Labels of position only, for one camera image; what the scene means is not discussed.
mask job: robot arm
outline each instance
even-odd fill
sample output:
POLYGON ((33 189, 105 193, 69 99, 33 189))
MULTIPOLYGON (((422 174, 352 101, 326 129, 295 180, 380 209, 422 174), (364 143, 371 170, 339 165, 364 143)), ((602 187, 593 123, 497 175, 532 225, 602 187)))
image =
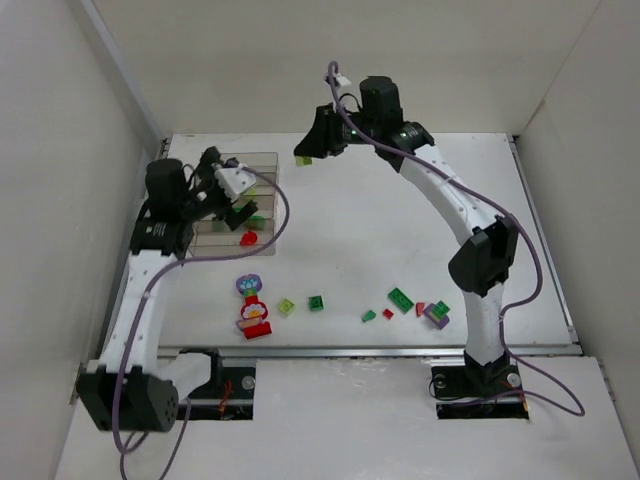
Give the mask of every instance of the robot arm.
MULTIPOLYGON (((348 83, 341 76, 327 81, 336 81, 338 85, 348 83)), ((358 112, 349 113, 349 118, 362 132, 379 143, 411 154, 425 147, 421 151, 423 158, 460 182, 424 127, 403 119, 398 89, 390 78, 368 77, 360 83, 360 93, 362 107, 358 112)), ((337 156, 347 145, 361 143, 364 141, 357 132, 328 104, 316 109, 313 127, 295 148, 294 155, 337 156)), ((376 154, 427 197, 461 246, 449 262, 449 273, 463 290, 465 299, 467 374, 476 383, 495 381, 509 365, 500 341, 499 312, 503 284, 515 255, 518 236, 515 225, 511 219, 457 190, 428 168, 380 149, 376 149, 376 154)))
POLYGON ((213 215, 235 230, 257 211, 251 201, 239 211, 234 206, 256 182, 255 176, 242 167, 234 159, 223 162, 215 147, 204 152, 189 181, 179 160, 161 159, 148 165, 145 181, 148 198, 131 238, 127 284, 118 317, 100 359, 79 376, 76 385, 99 430, 112 429, 116 377, 143 298, 146 305, 124 371, 120 429, 169 431, 175 423, 180 400, 211 379, 214 361, 204 353, 181 353, 170 364, 162 368, 157 365, 166 300, 177 276, 176 270, 162 273, 186 257, 196 220, 213 215), (151 293, 146 293, 157 275, 162 276, 151 293))

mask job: red wire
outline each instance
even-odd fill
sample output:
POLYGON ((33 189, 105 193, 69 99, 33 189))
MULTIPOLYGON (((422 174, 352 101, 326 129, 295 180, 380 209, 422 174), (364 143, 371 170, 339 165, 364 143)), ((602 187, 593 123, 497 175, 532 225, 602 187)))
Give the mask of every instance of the red wire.
POLYGON ((227 402, 229 401, 232 390, 233 384, 231 383, 231 380, 228 380, 224 386, 224 397, 222 397, 222 400, 220 400, 220 405, 218 405, 218 408, 220 409, 220 420, 222 420, 224 417, 224 412, 227 409, 227 402))

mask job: red lego brick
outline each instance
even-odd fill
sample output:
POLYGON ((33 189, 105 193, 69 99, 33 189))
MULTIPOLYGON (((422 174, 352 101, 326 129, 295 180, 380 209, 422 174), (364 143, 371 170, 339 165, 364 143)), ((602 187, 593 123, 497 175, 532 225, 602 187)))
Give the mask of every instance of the red lego brick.
POLYGON ((257 241, 258 241, 258 234, 254 231, 249 230, 240 239, 240 245, 242 245, 243 247, 249 247, 251 245, 255 245, 257 241))
POLYGON ((262 337, 271 334, 271 324, 269 322, 259 323, 253 327, 247 327, 243 330, 244 338, 250 340, 252 338, 262 337))

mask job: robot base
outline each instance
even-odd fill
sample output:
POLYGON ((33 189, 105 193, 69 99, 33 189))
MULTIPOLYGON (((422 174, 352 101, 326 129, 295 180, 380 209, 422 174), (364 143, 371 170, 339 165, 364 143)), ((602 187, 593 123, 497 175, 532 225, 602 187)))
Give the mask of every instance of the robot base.
POLYGON ((479 365, 465 353, 465 365, 435 366, 431 368, 431 374, 433 396, 441 401, 437 406, 439 419, 529 418, 523 396, 507 396, 472 406, 455 403, 488 398, 521 388, 518 367, 511 365, 506 353, 485 366, 479 365))

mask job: cable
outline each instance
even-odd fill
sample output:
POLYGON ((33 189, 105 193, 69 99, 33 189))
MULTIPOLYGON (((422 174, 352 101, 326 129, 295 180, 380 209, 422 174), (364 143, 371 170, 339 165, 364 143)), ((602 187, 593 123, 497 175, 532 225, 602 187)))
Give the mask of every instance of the cable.
MULTIPOLYGON (((173 465, 173 461, 175 460, 176 455, 178 453, 178 449, 180 448, 180 444, 182 443, 182 437, 184 437, 184 432, 187 430, 187 423, 189 422, 189 416, 191 415, 191 400, 189 398, 187 398, 186 404, 187 404, 187 409, 185 410, 185 413, 184 413, 184 420, 182 422, 182 428, 180 429, 180 433, 178 434, 178 439, 176 440, 176 444, 173 447, 173 451, 171 452, 171 456, 169 457, 167 466, 164 467, 164 470, 162 471, 162 474, 160 475, 160 478, 158 480, 164 480, 164 478, 167 476, 167 473, 169 473, 169 470, 171 469, 171 465, 173 465)), ((131 441, 133 440, 134 435, 135 435, 135 432, 129 435, 129 438, 127 438, 127 441, 124 442, 125 447, 129 446, 129 443, 131 443, 131 441)), ((135 451, 140 445, 142 445, 142 442, 146 440, 148 435, 149 433, 142 434, 142 437, 140 437, 138 441, 133 445, 133 447, 129 449, 129 453, 135 451)), ((125 457, 126 457, 126 454, 124 453, 120 454, 120 476, 122 477, 122 480, 129 480, 129 477, 127 477, 127 472, 124 469, 125 457)))
MULTIPOLYGON (((329 66, 327 68, 328 78, 330 78, 330 79, 334 78, 335 74, 338 73, 338 70, 339 70, 338 62, 336 62, 336 61, 330 62, 329 66)), ((518 219, 514 215, 512 215, 507 209, 505 209, 504 207, 502 207, 498 203, 494 202, 493 200, 491 200, 490 198, 484 196, 483 194, 478 193, 475 190, 472 190, 471 188, 461 184, 460 182, 451 179, 449 175, 444 173, 439 168, 434 167, 432 164, 426 162, 425 160, 422 160, 421 158, 418 158, 417 156, 415 156, 415 155, 413 155, 411 153, 403 152, 402 150, 399 150, 397 148, 393 148, 393 147, 390 147, 388 145, 385 145, 384 143, 380 143, 380 142, 374 140, 373 138, 369 137, 368 135, 366 135, 349 118, 349 115, 347 114, 346 109, 344 108, 344 106, 340 102, 340 96, 338 95, 338 88, 336 86, 336 82, 329 81, 328 84, 329 84, 329 88, 331 89, 331 96, 333 97, 333 101, 335 103, 335 108, 336 108, 337 112, 340 114, 340 116, 342 117, 342 120, 349 126, 349 128, 351 128, 353 131, 355 131, 356 134, 362 140, 364 140, 366 143, 368 143, 369 145, 372 145, 373 147, 375 147, 377 149, 384 150, 384 151, 389 152, 389 153, 393 153, 394 155, 400 155, 401 157, 406 158, 407 160, 411 160, 413 162, 416 162, 419 165, 422 165, 426 169, 428 169, 431 172, 433 172, 436 175, 438 175, 443 180, 447 180, 450 185, 453 185, 458 190, 461 190, 462 192, 466 193, 467 195, 470 195, 470 196, 472 196, 474 198, 477 198, 481 202, 486 203, 487 205, 495 208, 497 211, 502 213, 505 217, 510 218, 514 222, 516 228, 520 232, 520 235, 522 236, 523 240, 527 244, 527 247, 528 247, 529 251, 531 252, 531 257, 533 258, 533 263, 534 263, 534 266, 535 266, 535 269, 536 269, 536 278, 537 278, 536 288, 534 289, 533 293, 531 295, 529 295, 528 297, 526 297, 526 298, 524 298, 522 300, 518 300, 516 302, 509 303, 508 305, 505 305, 502 308, 502 310, 500 310, 500 314, 499 314, 499 319, 500 319, 500 343, 502 344, 502 347, 504 348, 504 351, 511 358, 513 358, 517 362, 520 362, 523 365, 529 367, 533 371, 535 371, 535 372, 547 377, 549 380, 553 381, 560 388, 562 388, 569 395, 569 397, 571 397, 571 399, 575 402, 576 406, 578 407, 578 411, 571 410, 571 409, 569 409, 569 408, 567 408, 567 407, 565 407, 563 405, 560 405, 556 401, 551 400, 550 398, 545 397, 543 395, 540 395, 540 394, 537 394, 537 393, 534 393, 534 392, 525 391, 525 390, 513 390, 513 391, 509 391, 509 392, 503 392, 501 394, 494 395, 492 397, 481 398, 481 399, 474 400, 474 401, 471 401, 471 402, 464 402, 464 403, 460 403, 459 405, 460 406, 478 405, 480 403, 485 403, 485 402, 490 401, 490 400, 497 400, 498 398, 501 398, 501 397, 506 397, 506 396, 510 396, 510 395, 522 395, 522 394, 525 394, 525 395, 529 395, 529 396, 538 398, 540 400, 543 400, 543 401, 545 401, 547 403, 550 403, 551 405, 553 405, 555 407, 558 407, 560 410, 563 410, 563 411, 565 411, 567 413, 570 413, 571 415, 575 415, 577 417, 583 417, 585 415, 584 407, 583 407, 582 403, 580 402, 580 399, 578 399, 578 397, 571 391, 571 389, 569 387, 567 387, 561 380, 557 379, 556 377, 554 377, 550 373, 545 372, 541 368, 536 367, 535 365, 532 365, 528 361, 523 360, 522 357, 514 354, 511 350, 509 350, 509 347, 507 346, 507 343, 506 343, 506 340, 505 340, 504 316, 506 315, 506 313, 509 310, 511 310, 512 308, 520 307, 520 306, 523 306, 523 305, 527 305, 528 303, 531 303, 533 300, 535 300, 538 297, 538 295, 540 295, 540 292, 542 290, 542 265, 540 263, 540 257, 538 256, 538 253, 536 252, 536 249, 535 249, 535 246, 533 245, 533 241, 531 240, 531 237, 529 237, 529 235, 525 231, 524 227, 520 224, 518 219)))
MULTIPOLYGON (((125 343, 125 347, 124 347, 124 351, 122 353, 122 360, 120 361, 120 367, 118 369, 118 375, 116 376, 116 384, 115 384, 115 388, 114 388, 114 392, 113 392, 113 403, 111 405, 111 421, 112 421, 112 433, 113 433, 113 441, 115 443, 115 446, 118 450, 118 452, 120 452, 120 454, 122 456, 125 456, 133 451, 135 451, 144 441, 144 439, 147 437, 147 433, 145 433, 143 435, 143 437, 141 439, 139 439, 136 444, 133 447, 129 447, 129 443, 131 442, 133 436, 130 436, 126 443, 122 443, 122 437, 120 436, 120 400, 121 400, 121 396, 122 396, 122 387, 124 384, 124 376, 125 376, 125 372, 127 369, 127 363, 129 361, 129 356, 131 354, 131 349, 133 348, 133 341, 135 339, 136 336, 136 331, 138 330, 138 325, 140 324, 140 319, 142 318, 142 312, 144 311, 144 308, 147 304, 147 301, 149 299, 149 295, 151 294, 151 291, 153 290, 153 287, 156 286, 156 284, 160 281, 160 279, 162 278, 162 276, 173 270, 174 268, 178 267, 178 266, 183 266, 186 265, 188 263, 204 263, 204 262, 218 262, 218 261, 226 261, 226 260, 239 260, 241 258, 247 258, 247 257, 251 257, 253 255, 257 255, 260 252, 263 252, 264 250, 270 248, 277 240, 278 238, 280 238, 280 236, 282 235, 282 233, 284 232, 285 228, 287 228, 287 225, 289 224, 289 218, 291 217, 291 207, 289 205, 289 200, 287 199, 287 196, 284 194, 284 192, 282 191, 282 188, 280 188, 280 186, 278 184, 276 184, 274 181, 272 181, 270 178, 266 177, 265 175, 256 172, 255 170, 243 166, 243 170, 255 175, 256 177, 264 180, 265 182, 267 182, 269 185, 271 185, 276 192, 278 192, 278 195, 280 195, 280 198, 282 199, 282 203, 284 204, 284 209, 285 209, 285 215, 284 215, 284 220, 282 221, 282 225, 280 226, 280 228, 278 229, 278 231, 274 234, 273 238, 271 238, 269 241, 267 241, 264 245, 262 245, 261 247, 255 248, 249 252, 243 252, 243 253, 238 253, 236 255, 221 255, 221 256, 213 256, 213 257, 191 257, 191 258, 186 258, 184 260, 177 260, 173 263, 170 263, 168 265, 166 265, 164 268, 162 268, 160 271, 158 271, 158 273, 156 273, 153 278, 149 281, 149 283, 147 284, 146 288, 144 289, 144 292, 142 294, 142 298, 140 299, 140 303, 138 304, 138 308, 136 310, 136 313, 133 317, 133 322, 131 324, 131 330, 129 331, 129 337, 127 338, 127 341, 125 343)), ((171 466, 171 462, 173 462, 173 459, 178 451, 178 447, 180 446, 180 442, 182 441, 182 435, 184 434, 184 429, 186 427, 186 424, 189 420, 189 415, 191 413, 191 405, 190 402, 188 402, 187 405, 187 411, 185 412, 185 417, 184 417, 184 421, 183 421, 183 425, 182 425, 182 430, 181 430, 181 434, 178 437, 178 440, 176 442, 176 446, 174 448, 174 452, 172 453, 171 458, 169 459, 169 464, 167 465, 167 468, 165 469, 165 472, 163 473, 163 476, 161 477, 160 480, 162 480, 164 478, 164 476, 166 475, 166 473, 168 472, 168 468, 171 466)), ((122 478, 124 480, 126 480, 126 474, 124 474, 124 469, 121 467, 120 469, 120 474, 122 475, 122 478)))
POLYGON ((220 400, 220 404, 218 405, 218 409, 220 410, 220 420, 224 418, 224 412, 227 409, 227 402, 229 401, 229 397, 231 396, 231 392, 233 391, 233 384, 231 380, 228 380, 224 385, 224 396, 222 400, 220 400))

